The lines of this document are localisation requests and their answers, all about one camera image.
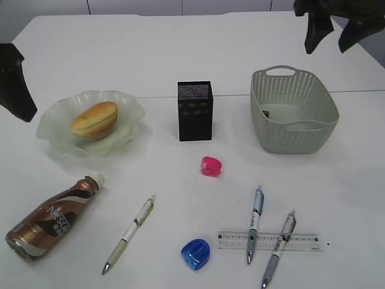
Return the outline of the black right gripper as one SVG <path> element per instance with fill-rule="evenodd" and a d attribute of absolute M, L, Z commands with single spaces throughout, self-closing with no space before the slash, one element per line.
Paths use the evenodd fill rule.
<path fill-rule="evenodd" d="M 311 54 L 334 31 L 330 16 L 348 19 L 338 42 L 341 53 L 384 29 L 382 0 L 295 0 L 294 11 L 296 16 L 308 13 L 304 42 L 307 54 Z"/>

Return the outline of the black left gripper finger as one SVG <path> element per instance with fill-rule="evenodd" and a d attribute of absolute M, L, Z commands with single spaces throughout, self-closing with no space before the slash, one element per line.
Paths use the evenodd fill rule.
<path fill-rule="evenodd" d="M 26 86 L 23 60 L 14 44 L 1 43 L 1 106 L 24 122 L 30 122 L 37 107 Z"/>

